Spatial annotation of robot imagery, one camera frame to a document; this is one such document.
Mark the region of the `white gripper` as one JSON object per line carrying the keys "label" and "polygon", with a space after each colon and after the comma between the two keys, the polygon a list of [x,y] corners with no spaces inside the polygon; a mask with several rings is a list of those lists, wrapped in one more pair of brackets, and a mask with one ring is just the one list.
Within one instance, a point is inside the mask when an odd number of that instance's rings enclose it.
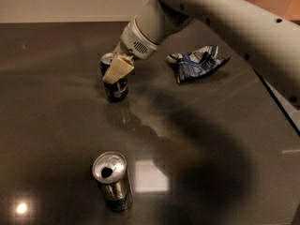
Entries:
{"label": "white gripper", "polygon": [[149,17],[137,15],[124,28],[118,44],[113,53],[117,55],[103,76],[108,84],[117,83],[126,77],[133,69],[133,56],[135,59],[147,59],[158,50],[158,29]]}

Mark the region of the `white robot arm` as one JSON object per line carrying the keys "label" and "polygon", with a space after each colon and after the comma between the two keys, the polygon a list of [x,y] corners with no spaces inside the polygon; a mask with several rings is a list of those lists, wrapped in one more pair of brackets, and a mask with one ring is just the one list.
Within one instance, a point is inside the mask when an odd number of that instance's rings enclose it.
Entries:
{"label": "white robot arm", "polygon": [[192,21],[206,23],[294,108],[300,107],[300,26],[245,0],[149,0],[124,29],[103,81],[114,84]]}

